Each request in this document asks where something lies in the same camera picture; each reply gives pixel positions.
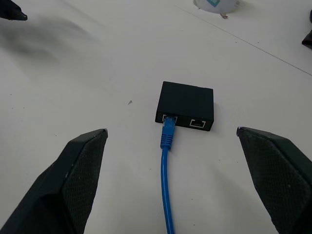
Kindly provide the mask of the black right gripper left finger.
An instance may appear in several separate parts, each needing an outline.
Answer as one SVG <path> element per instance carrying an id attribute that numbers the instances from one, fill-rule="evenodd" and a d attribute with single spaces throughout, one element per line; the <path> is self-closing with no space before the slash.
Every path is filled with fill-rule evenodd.
<path id="1" fill-rule="evenodd" d="M 67 143 L 10 215 L 0 234 L 84 234 L 97 192 L 106 129 Z"/>

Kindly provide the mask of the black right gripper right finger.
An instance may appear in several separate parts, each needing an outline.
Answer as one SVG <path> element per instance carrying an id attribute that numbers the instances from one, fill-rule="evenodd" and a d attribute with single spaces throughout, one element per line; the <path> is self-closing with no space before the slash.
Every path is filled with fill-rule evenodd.
<path id="1" fill-rule="evenodd" d="M 289 139 L 238 127 L 253 185 L 279 234 L 312 234 L 312 161 Z"/>

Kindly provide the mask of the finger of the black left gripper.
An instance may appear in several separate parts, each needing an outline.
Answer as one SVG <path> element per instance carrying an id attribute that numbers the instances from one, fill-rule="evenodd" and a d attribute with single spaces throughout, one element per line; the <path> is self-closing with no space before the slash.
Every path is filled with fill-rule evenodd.
<path id="1" fill-rule="evenodd" d="M 6 20 L 26 21 L 28 16 L 11 0 L 0 0 L 0 18 Z"/>

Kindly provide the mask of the black network switch box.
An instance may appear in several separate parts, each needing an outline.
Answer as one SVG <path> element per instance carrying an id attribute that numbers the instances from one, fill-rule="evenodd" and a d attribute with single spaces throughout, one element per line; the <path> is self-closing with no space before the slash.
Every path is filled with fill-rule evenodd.
<path id="1" fill-rule="evenodd" d="M 214 123 L 214 90 L 164 81 L 155 122 L 174 117 L 179 127 L 210 131 Z"/>

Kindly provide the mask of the dark object at table edge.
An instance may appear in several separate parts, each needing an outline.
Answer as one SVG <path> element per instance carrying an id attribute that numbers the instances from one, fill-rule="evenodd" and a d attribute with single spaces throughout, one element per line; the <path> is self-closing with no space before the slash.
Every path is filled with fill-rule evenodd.
<path id="1" fill-rule="evenodd" d="M 310 12 L 310 22 L 312 23 L 312 10 Z M 307 34 L 301 43 L 302 45 L 312 49 L 312 30 Z"/>

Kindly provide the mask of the white round container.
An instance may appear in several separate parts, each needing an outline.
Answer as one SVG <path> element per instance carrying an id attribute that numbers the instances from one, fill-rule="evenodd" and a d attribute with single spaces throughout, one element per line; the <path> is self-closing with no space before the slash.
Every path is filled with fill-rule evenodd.
<path id="1" fill-rule="evenodd" d="M 194 5 L 206 12 L 227 14 L 240 6 L 240 0 L 193 0 Z"/>

